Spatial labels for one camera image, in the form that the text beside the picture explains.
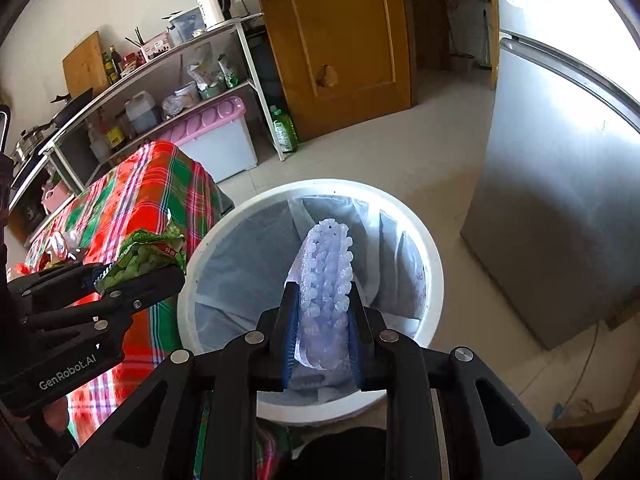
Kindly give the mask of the person's left hand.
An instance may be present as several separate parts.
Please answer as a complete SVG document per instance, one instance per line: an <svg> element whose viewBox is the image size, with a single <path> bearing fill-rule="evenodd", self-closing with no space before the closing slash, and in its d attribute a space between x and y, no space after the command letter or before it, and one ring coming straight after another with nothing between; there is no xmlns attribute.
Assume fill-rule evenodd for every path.
<svg viewBox="0 0 640 480"><path fill-rule="evenodd" d="M70 423L66 396L54 401L42 409L43 420L56 434L64 434Z"/></svg>

